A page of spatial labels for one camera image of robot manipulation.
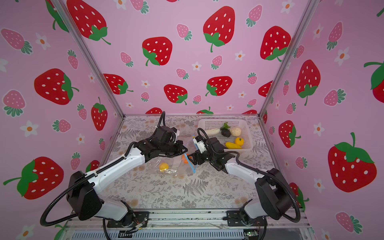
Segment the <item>white radish toy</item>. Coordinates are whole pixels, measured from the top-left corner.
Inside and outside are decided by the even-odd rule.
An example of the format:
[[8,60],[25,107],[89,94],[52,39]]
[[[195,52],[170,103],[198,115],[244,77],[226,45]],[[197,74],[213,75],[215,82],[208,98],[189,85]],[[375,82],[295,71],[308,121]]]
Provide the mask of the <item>white radish toy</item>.
[[210,129],[210,130],[205,130],[207,136],[215,136],[217,134],[220,133],[220,129],[219,128],[215,128],[215,129]]

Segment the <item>orange toy fruit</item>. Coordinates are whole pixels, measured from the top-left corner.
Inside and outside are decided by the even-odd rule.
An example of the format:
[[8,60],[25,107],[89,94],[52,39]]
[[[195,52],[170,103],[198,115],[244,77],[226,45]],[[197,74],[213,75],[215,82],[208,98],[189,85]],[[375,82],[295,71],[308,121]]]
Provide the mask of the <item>orange toy fruit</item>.
[[185,164],[188,164],[188,163],[189,163],[189,162],[188,162],[188,159],[187,159],[187,157],[186,157],[185,155],[183,155],[183,161],[184,161]]

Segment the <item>clear zip top bag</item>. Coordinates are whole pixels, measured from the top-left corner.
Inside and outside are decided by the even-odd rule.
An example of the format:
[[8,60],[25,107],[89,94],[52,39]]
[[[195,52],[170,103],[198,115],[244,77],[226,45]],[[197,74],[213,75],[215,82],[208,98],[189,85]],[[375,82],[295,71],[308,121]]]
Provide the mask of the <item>clear zip top bag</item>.
[[[151,160],[150,169],[155,174],[170,175],[175,177],[195,174],[197,172],[196,167],[189,160],[189,163],[185,164],[183,161],[183,155],[187,157],[187,154],[182,154],[174,158],[157,157]],[[159,165],[161,163],[167,163],[169,165],[169,170],[161,172],[159,170]]]

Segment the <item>white plastic basket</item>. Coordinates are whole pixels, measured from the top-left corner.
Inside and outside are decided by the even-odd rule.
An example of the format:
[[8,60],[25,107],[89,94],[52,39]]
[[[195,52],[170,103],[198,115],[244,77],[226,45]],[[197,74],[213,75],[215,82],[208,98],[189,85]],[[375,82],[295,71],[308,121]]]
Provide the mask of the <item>white plastic basket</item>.
[[251,131],[244,120],[202,119],[198,128],[203,129],[209,138],[216,138],[225,148],[239,148],[244,152],[254,146]]

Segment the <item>dark avocado toy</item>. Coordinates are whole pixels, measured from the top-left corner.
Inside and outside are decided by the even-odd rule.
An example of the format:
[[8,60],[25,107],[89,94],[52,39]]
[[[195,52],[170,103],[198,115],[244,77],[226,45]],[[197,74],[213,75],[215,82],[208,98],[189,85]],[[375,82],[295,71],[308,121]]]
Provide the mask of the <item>dark avocado toy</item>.
[[230,130],[221,130],[221,135],[226,138],[229,138],[232,134]]

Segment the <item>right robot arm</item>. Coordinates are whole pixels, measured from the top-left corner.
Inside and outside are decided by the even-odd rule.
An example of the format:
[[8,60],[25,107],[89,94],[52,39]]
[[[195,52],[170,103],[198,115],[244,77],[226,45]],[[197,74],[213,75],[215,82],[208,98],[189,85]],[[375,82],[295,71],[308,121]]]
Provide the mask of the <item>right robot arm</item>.
[[188,155],[192,164],[209,163],[219,172],[234,175],[255,185],[258,198],[243,204],[236,220],[244,225],[252,225],[260,217],[274,220],[284,217],[293,223],[301,220],[297,197],[279,170],[272,168],[263,171],[246,165],[240,161],[239,152],[226,152],[216,138],[196,137],[193,142],[197,150]]

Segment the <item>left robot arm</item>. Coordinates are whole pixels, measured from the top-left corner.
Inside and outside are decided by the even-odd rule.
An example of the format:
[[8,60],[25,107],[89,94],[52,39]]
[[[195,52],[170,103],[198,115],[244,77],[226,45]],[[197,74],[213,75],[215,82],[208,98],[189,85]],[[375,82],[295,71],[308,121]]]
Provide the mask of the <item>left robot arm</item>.
[[[114,220],[128,227],[136,218],[129,204],[124,201],[103,200],[102,191],[130,170],[152,159],[174,158],[185,154],[188,149],[184,147],[183,141],[178,140],[179,134],[176,128],[157,127],[149,138],[130,143],[127,151],[109,164],[85,174],[74,173],[70,178],[69,187],[43,212],[40,219],[41,226],[53,226],[72,218],[85,221],[96,217]],[[62,198],[66,198],[74,213],[59,220],[47,221],[48,214]]]

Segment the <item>yellow banana toy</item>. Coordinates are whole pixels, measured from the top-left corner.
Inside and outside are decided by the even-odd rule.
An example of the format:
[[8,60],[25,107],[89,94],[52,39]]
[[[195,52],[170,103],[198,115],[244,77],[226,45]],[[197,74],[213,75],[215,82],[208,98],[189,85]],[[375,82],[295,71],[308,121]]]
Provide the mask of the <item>yellow banana toy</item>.
[[227,149],[231,149],[231,150],[233,150],[233,149],[242,149],[242,147],[240,145],[237,145],[237,144],[231,143],[231,142],[226,142],[225,146],[226,146]]

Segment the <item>green leaf toy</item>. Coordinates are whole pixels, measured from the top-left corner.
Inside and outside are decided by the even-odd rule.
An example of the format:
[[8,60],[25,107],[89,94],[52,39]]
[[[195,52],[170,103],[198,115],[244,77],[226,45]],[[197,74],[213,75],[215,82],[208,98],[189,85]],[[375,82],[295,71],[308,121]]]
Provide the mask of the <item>green leaf toy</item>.
[[229,129],[230,129],[230,126],[228,125],[228,122],[225,122],[221,127],[221,130],[229,130]]

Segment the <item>yellow bell pepper toy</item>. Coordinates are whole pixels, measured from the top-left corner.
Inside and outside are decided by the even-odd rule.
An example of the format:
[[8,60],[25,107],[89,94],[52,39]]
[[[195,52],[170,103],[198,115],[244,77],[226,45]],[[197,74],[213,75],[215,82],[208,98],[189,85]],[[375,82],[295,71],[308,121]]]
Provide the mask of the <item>yellow bell pepper toy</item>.
[[242,147],[244,145],[245,141],[243,138],[236,138],[235,139],[235,144]]

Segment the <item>aluminium frame rail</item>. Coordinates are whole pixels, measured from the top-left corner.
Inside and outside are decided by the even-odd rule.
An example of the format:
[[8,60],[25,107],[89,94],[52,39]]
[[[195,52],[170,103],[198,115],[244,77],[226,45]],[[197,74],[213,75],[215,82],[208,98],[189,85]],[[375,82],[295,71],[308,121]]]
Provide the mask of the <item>aluminium frame rail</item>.
[[93,218],[68,221],[58,240],[314,240],[315,232],[304,213],[301,221],[285,218],[257,219],[245,226],[237,209],[151,209],[139,210],[138,218],[146,225],[129,233],[117,223]]

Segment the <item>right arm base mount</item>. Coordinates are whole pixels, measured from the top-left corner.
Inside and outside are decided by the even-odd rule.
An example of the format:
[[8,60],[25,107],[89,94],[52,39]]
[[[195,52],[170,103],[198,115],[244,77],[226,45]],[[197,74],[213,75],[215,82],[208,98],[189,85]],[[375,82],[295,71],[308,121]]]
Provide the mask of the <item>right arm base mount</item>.
[[244,211],[240,210],[227,211],[223,220],[227,221],[229,227],[265,227],[268,225],[265,217],[252,219]]

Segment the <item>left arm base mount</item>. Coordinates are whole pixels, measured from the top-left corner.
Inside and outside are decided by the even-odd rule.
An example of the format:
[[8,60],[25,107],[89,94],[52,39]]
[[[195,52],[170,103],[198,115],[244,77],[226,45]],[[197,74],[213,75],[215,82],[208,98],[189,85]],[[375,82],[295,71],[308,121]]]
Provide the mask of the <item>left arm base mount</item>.
[[135,211],[128,212],[125,217],[120,221],[108,220],[108,228],[145,228],[148,224],[150,212],[147,211]]

